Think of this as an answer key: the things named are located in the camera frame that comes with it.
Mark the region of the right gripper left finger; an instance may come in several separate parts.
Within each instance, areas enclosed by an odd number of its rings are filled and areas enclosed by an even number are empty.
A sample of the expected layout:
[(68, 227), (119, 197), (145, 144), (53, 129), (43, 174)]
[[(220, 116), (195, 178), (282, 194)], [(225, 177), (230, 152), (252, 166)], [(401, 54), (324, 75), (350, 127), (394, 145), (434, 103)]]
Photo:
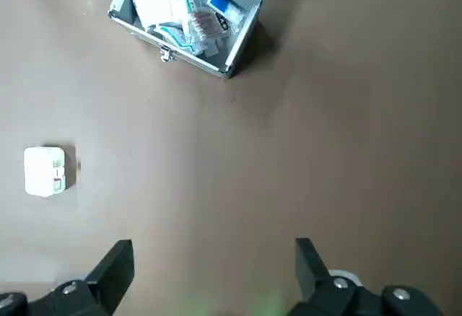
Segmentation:
[(26, 294), (1, 294), (2, 315), (113, 315), (134, 280), (134, 247), (119, 240), (83, 280), (70, 280), (30, 301)]

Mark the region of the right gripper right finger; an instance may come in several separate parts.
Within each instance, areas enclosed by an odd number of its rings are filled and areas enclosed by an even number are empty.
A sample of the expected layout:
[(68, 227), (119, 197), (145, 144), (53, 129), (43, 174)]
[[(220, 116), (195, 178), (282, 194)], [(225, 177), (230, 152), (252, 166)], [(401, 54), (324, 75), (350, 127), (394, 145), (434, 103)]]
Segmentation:
[(329, 270), (309, 238), (295, 240), (295, 275), (302, 300), (289, 315), (441, 315), (422, 291), (390, 285), (380, 294), (348, 271)]

